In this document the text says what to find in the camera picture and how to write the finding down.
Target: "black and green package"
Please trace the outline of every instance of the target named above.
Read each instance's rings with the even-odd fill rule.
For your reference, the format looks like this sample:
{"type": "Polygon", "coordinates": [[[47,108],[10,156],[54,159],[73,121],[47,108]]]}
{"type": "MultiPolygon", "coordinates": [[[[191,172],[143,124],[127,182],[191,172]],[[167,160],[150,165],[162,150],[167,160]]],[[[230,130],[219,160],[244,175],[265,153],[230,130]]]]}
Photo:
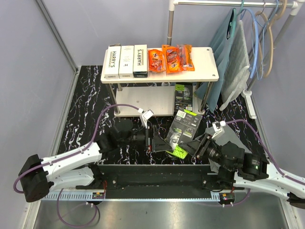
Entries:
{"type": "Polygon", "coordinates": [[[185,152],[185,154],[183,154],[181,152],[183,149],[176,150],[176,152],[179,153],[175,155],[175,149],[178,144],[193,140],[199,127],[201,118],[201,115],[197,115],[186,109],[179,108],[165,140],[174,150],[172,153],[174,156],[179,158],[186,157],[187,153],[185,152]]]}
{"type": "Polygon", "coordinates": [[[175,86],[175,112],[179,108],[186,109],[188,111],[193,110],[193,86],[176,84],[175,86]]]}

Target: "barcode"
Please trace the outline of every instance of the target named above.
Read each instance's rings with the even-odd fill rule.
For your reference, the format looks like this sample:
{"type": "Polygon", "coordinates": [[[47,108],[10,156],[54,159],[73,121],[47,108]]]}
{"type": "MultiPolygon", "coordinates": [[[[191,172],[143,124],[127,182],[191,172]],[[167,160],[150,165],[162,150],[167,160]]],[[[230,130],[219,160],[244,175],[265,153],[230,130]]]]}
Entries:
{"type": "Polygon", "coordinates": [[[183,112],[183,111],[178,111],[177,112],[178,117],[185,118],[185,115],[186,115],[186,112],[183,112]]]}

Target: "marble pattern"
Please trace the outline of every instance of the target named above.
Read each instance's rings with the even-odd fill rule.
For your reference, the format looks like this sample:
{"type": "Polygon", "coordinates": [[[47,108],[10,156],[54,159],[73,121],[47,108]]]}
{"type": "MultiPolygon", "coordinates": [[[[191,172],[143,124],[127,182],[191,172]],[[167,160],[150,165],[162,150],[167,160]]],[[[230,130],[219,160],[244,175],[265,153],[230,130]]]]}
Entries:
{"type": "MultiPolygon", "coordinates": [[[[95,123],[102,109],[111,105],[110,97],[105,85],[100,81],[102,66],[82,66],[78,82],[74,91],[70,111],[61,137],[58,154],[78,148],[88,143],[93,135],[95,123]]],[[[157,86],[158,83],[144,83],[146,86],[157,86]]],[[[125,84],[122,86],[143,86],[143,84],[125,84]]],[[[246,119],[255,128],[255,122],[248,116],[244,99],[239,96],[231,102],[222,112],[206,112],[202,118],[199,132],[203,133],[206,127],[211,127],[215,120],[230,121],[233,119],[246,119]]],[[[152,117],[150,122],[157,125],[161,137],[165,138],[173,117],[152,117]]],[[[116,118],[113,110],[109,110],[101,119],[97,135],[101,135],[109,129],[116,118]]],[[[134,128],[141,129],[141,121],[138,117],[132,118],[134,128]]],[[[263,154],[263,148],[254,136],[253,132],[242,123],[230,125],[238,135],[242,143],[254,154],[263,154]]],[[[170,158],[164,152],[150,153],[145,150],[145,145],[127,145],[112,153],[99,164],[202,164],[191,157],[184,160],[170,158]]]]}

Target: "teal cloth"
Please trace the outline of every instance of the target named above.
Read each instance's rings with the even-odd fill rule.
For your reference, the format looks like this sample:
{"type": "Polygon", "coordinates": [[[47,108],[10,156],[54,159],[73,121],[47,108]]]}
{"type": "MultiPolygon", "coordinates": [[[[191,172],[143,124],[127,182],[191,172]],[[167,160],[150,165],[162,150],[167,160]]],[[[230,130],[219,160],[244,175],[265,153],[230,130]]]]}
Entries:
{"type": "MultiPolygon", "coordinates": [[[[207,100],[207,104],[209,106],[209,110],[214,112],[217,101],[221,92],[221,88],[224,83],[224,73],[229,63],[229,56],[231,46],[233,44],[234,32],[236,26],[236,18],[237,12],[236,9],[233,8],[229,11],[225,20],[218,28],[216,34],[214,35],[210,47],[214,52],[214,58],[217,66],[217,71],[219,75],[219,80],[214,82],[212,90],[210,92],[210,96],[207,100]],[[230,29],[230,37],[227,38],[228,28],[230,29]]],[[[195,96],[200,99],[203,99],[205,91],[207,89],[208,83],[203,83],[196,91],[195,96]]]]}

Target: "shelf top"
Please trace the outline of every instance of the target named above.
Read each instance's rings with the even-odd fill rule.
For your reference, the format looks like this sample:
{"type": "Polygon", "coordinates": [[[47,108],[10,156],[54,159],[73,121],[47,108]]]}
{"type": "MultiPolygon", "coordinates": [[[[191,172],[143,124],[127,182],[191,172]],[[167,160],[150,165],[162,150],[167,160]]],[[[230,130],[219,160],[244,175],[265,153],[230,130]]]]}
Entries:
{"type": "Polygon", "coordinates": [[[105,79],[104,68],[102,69],[102,83],[162,83],[162,82],[208,82],[217,81],[219,79],[218,71],[210,47],[193,47],[192,60],[195,71],[183,71],[179,73],[153,73],[148,72],[147,78],[129,78],[129,79],[105,79]]]}

